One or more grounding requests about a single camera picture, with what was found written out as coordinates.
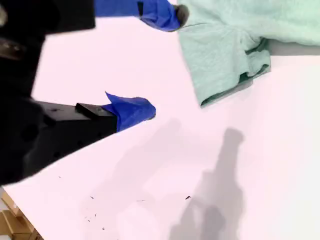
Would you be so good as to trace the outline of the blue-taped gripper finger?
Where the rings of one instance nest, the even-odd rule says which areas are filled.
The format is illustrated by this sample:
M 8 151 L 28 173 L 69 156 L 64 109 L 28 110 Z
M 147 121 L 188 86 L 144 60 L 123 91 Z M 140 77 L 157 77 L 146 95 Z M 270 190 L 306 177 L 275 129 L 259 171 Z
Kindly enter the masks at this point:
M 110 93 L 106 96 L 110 101 L 107 105 L 40 102 L 44 116 L 35 147 L 27 156 L 28 166 L 42 170 L 86 146 L 156 116 L 156 108 L 145 98 Z
M 95 18 L 134 17 L 153 29 L 175 32 L 182 28 L 189 9 L 167 0 L 60 0 L 59 32 L 93 29 Z

